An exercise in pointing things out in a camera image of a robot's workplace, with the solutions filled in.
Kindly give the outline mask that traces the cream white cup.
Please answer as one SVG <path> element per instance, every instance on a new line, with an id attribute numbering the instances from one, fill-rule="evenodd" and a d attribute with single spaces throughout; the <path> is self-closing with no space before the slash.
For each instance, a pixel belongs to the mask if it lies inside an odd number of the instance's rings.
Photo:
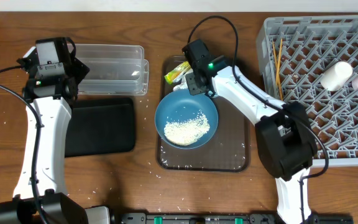
<path id="1" fill-rule="evenodd" d="M 320 83 L 328 91 L 338 91 L 352 73 L 353 68 L 349 63 L 337 62 L 323 73 Z"/>

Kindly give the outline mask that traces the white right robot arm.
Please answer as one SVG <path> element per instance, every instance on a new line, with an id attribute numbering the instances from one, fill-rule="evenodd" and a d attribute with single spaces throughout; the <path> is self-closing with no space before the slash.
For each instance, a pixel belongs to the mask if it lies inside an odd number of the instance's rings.
<path id="1" fill-rule="evenodd" d="M 270 96 L 234 61 L 211 54 L 202 40 L 182 51 L 193 70 L 186 76 L 190 94 L 218 95 L 254 125 L 260 161 L 276 181 L 278 216 L 284 223 L 306 223 L 311 216 L 306 183 L 318 147 L 305 107 Z"/>

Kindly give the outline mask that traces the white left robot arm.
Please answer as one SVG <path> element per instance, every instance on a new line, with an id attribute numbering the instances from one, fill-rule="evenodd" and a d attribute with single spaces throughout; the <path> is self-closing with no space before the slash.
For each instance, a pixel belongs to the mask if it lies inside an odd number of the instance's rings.
<path id="1" fill-rule="evenodd" d="M 67 195 L 65 140 L 78 85 L 89 68 L 69 37 L 37 40 L 22 58 L 29 78 L 24 161 L 12 200 L 0 203 L 0 223 L 110 223 L 106 206 L 83 208 Z"/>

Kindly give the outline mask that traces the dark blue plate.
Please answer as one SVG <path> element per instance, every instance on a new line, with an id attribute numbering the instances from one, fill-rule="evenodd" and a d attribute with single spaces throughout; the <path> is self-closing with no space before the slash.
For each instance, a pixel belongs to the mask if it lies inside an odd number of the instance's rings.
<path id="1" fill-rule="evenodd" d="M 185 121 L 194 118 L 194 114 L 202 111 L 210 125 L 210 130 L 196 143 L 189 146 L 178 146 L 169 142 L 163 129 L 167 121 Z M 218 127 L 218 111 L 213 101 L 206 95 L 191 95 L 189 90 L 177 90 L 165 96 L 155 112 L 155 126 L 159 136 L 169 145 L 179 149 L 194 149 L 206 144 L 215 134 Z"/>

